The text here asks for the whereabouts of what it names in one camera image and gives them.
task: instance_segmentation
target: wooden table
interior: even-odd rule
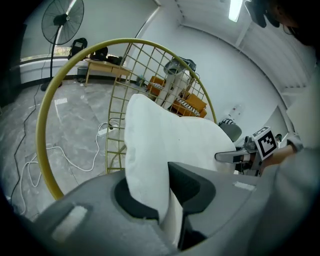
[[[125,82],[128,82],[128,76],[130,75],[131,71],[123,66],[115,65],[107,61],[92,60],[89,58],[86,58],[85,61],[88,62],[88,72],[86,74],[84,84],[85,87],[88,85],[90,70],[103,71],[115,74],[115,79],[120,78],[121,76],[125,76]]]

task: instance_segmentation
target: white cable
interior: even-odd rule
[[[120,127],[119,123],[117,123],[117,122],[115,122],[115,121],[109,121],[109,123],[117,124],[118,127]],[[62,154],[63,154],[64,158],[68,161],[69,164],[71,164],[71,165],[74,166],[75,168],[79,169],[80,171],[83,171],[83,172],[91,172],[91,171],[94,169],[94,167],[95,167],[96,157],[97,157],[97,155],[98,155],[98,153],[99,153],[99,151],[100,151],[100,147],[99,147],[99,144],[98,144],[98,134],[99,134],[99,132],[100,132],[101,127],[102,127],[103,125],[107,125],[107,124],[108,124],[108,122],[103,122],[103,123],[100,123],[99,126],[98,126],[98,132],[97,132],[96,135],[95,135],[95,144],[96,144],[96,146],[97,146],[98,149],[97,149],[97,151],[96,151],[96,153],[95,153],[95,155],[94,155],[92,167],[91,167],[90,169],[88,169],[88,170],[82,169],[81,167],[79,167],[79,166],[75,165],[73,162],[71,162],[71,161],[69,160],[69,158],[67,158],[64,150],[63,150],[60,146],[47,147],[46,149],[47,149],[47,150],[60,149],[60,150],[62,151]],[[31,178],[31,174],[30,174],[30,164],[39,164],[39,162],[34,161],[36,157],[37,157],[37,154],[35,154],[34,157],[33,157],[30,161],[26,162],[26,163],[24,164],[23,168],[22,168],[21,179],[20,179],[20,195],[21,195],[22,202],[23,202],[23,211],[20,213],[20,215],[24,215],[24,214],[26,213],[26,210],[27,210],[26,201],[25,201],[24,195],[23,195],[23,193],[22,193],[22,180],[23,180],[24,171],[25,171],[26,166],[27,166],[27,169],[28,169],[29,179],[30,179],[31,184],[32,184],[32,186],[33,186],[34,188],[36,188],[36,187],[39,185],[39,182],[40,182],[40,179],[41,179],[41,176],[42,176],[42,173],[40,172],[40,175],[39,175],[39,177],[38,177],[38,179],[37,179],[37,182],[36,182],[36,184],[34,184],[32,178]]]

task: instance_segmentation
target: ceiling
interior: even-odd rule
[[[308,86],[315,70],[315,53],[284,28],[252,22],[242,4],[238,22],[229,20],[230,0],[175,0],[182,25],[207,32],[248,56],[274,84],[286,105]]]

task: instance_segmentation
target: gray floor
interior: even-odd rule
[[[37,88],[38,86],[33,86],[24,89],[14,103],[2,109],[3,114],[0,116],[1,186],[7,197],[10,197],[18,180],[14,152],[24,135],[23,121],[33,110]],[[51,103],[46,128],[47,147],[62,147],[73,163],[83,169],[90,169],[97,152],[95,137],[98,125],[108,120],[112,88],[113,82],[105,84],[91,81],[88,87],[84,87],[75,80],[63,81],[63,86],[56,91],[54,100],[66,98],[67,102],[56,106],[54,101]],[[39,90],[35,97],[37,109],[26,122],[26,137],[16,155],[20,173],[24,164],[36,153],[36,121],[43,96],[44,92]],[[52,172],[62,192],[67,193],[79,184],[105,173],[105,143],[105,136],[98,138],[100,152],[94,169],[90,172],[70,165],[59,149],[48,151]],[[30,172],[35,183],[40,173],[39,166],[32,164]],[[22,193],[26,202],[25,216],[31,220],[54,202],[43,178],[38,187],[32,187],[27,169],[23,174]],[[22,211],[23,201],[19,187],[13,194],[12,203],[18,213]]]

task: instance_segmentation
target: white towel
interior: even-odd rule
[[[125,115],[125,176],[131,196],[156,209],[160,223],[169,207],[168,162],[234,173],[235,165],[215,154],[236,150],[223,130],[207,119],[178,117],[142,94],[134,94]]]

